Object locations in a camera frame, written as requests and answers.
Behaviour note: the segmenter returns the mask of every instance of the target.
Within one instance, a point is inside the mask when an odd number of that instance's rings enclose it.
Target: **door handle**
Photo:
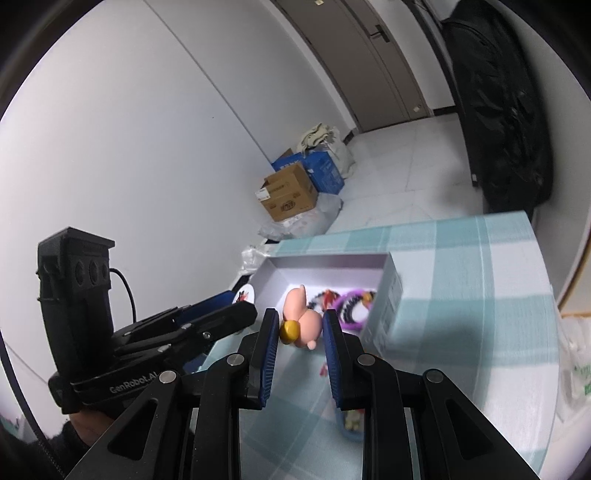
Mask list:
[[[379,24],[376,25],[375,29],[377,30],[377,32],[370,33],[369,38],[374,39],[374,38],[382,37],[386,43],[390,43],[390,38],[388,37],[388,34],[382,28],[382,25],[379,25]]]

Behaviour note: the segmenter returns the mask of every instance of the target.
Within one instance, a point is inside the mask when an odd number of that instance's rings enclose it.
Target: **teal and white tablecloth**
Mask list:
[[[523,213],[284,241],[274,256],[390,252],[404,293],[386,359],[443,370],[539,472],[558,390],[557,309]],[[206,368],[235,351],[214,347]],[[241,412],[245,480],[358,480],[361,444],[336,429],[322,349],[280,345],[262,412]]]

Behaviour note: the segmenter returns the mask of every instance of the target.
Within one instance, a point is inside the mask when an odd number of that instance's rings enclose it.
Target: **black sleeve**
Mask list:
[[[88,447],[80,440],[74,427],[67,422],[61,433],[49,440],[61,465],[69,473]],[[2,477],[26,480],[58,480],[55,469],[39,447],[38,442],[25,443],[10,435],[0,426],[0,465]]]

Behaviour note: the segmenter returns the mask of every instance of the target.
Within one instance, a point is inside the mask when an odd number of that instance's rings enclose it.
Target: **silver screw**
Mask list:
[[[226,362],[228,362],[228,365],[231,365],[232,367],[240,365],[243,361],[244,357],[239,353],[233,353],[226,360]]]
[[[162,383],[170,383],[174,382],[174,379],[177,378],[177,374],[172,370],[165,370],[158,378]]]
[[[368,353],[362,353],[361,355],[359,355],[357,357],[357,361],[361,365],[365,365],[366,367],[369,367],[370,365],[373,365],[375,363],[375,357],[373,355],[368,354]]]
[[[427,372],[427,380],[431,383],[441,383],[443,381],[443,374],[439,370],[429,370]]]

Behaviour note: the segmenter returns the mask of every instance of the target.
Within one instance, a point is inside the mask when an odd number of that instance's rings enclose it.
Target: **human hand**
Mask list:
[[[70,415],[70,422],[85,444],[91,446],[111,426],[113,420],[97,410],[80,410]]]

